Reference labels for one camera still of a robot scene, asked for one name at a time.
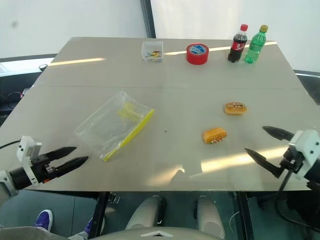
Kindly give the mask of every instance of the ziploc bag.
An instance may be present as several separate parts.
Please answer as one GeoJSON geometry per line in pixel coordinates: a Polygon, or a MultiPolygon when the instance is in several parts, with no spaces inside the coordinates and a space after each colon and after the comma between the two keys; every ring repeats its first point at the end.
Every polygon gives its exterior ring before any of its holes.
{"type": "Polygon", "coordinates": [[[154,109],[121,91],[74,130],[74,134],[107,161],[146,125],[154,109]]]}

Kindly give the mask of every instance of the sprite bottle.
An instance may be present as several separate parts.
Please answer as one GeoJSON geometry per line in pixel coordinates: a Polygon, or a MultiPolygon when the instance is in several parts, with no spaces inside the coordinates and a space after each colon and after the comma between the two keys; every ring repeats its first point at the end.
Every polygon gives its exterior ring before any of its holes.
{"type": "Polygon", "coordinates": [[[267,25],[261,25],[259,32],[252,38],[248,52],[245,55],[244,61],[248,64],[255,63],[258,60],[259,54],[266,43],[267,25]]]}

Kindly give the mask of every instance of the hot dog bun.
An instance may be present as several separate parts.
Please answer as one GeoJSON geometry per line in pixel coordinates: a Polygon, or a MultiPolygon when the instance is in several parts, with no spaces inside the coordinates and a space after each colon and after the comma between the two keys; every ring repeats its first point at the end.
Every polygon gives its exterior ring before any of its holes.
{"type": "Polygon", "coordinates": [[[203,134],[203,140],[206,144],[217,144],[221,142],[227,136],[227,132],[221,128],[214,128],[209,131],[205,131],[203,134]]]}
{"type": "Polygon", "coordinates": [[[242,115],[247,111],[247,107],[241,102],[228,102],[224,105],[224,112],[228,115],[242,115]]]}

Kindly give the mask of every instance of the blue sneaker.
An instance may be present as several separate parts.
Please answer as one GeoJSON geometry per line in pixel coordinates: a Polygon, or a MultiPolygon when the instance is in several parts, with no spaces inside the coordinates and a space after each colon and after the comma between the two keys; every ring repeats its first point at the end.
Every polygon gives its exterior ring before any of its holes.
{"type": "Polygon", "coordinates": [[[40,212],[40,214],[36,218],[34,226],[37,228],[45,229],[48,232],[50,232],[53,221],[54,221],[54,218],[52,215],[52,211],[43,210],[42,212],[40,212]]]}
{"type": "MultiPolygon", "coordinates": [[[[92,226],[92,218],[90,219],[90,221],[88,222],[88,225],[85,227],[85,229],[83,230],[84,232],[86,232],[88,235],[90,235],[90,230],[91,230],[91,226],[92,226]]],[[[102,231],[105,228],[105,217],[103,217],[102,220],[102,226],[101,226],[101,231],[100,231],[100,235],[102,234],[102,231]]]]}

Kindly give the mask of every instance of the gray table surface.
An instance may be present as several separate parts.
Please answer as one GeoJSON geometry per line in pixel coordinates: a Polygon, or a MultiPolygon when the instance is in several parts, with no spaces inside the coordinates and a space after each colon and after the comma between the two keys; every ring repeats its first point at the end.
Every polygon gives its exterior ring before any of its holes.
{"type": "MultiPolygon", "coordinates": [[[[319,129],[320,112],[276,44],[263,49],[256,64],[230,63],[228,50],[213,50],[205,65],[194,66],[185,54],[144,62],[146,39],[73,38],[0,128],[0,145],[32,136],[41,152],[76,146],[70,156],[90,156],[79,169],[37,187],[58,191],[272,191],[280,179],[258,166],[244,148],[278,164],[288,143],[262,130],[275,126],[295,132],[319,129]],[[74,63],[84,59],[104,59],[74,63]],[[108,162],[99,159],[73,131],[115,93],[125,91],[155,109],[145,128],[108,162]],[[230,116],[227,102],[242,102],[248,112],[230,116]],[[202,133],[222,127],[228,136],[206,145],[202,133]]],[[[164,51],[183,51],[193,42],[209,48],[228,40],[164,39],[164,51]]],[[[16,145],[0,151],[0,169],[20,165],[16,145]]],[[[306,189],[294,177],[287,190],[306,189]]]]}

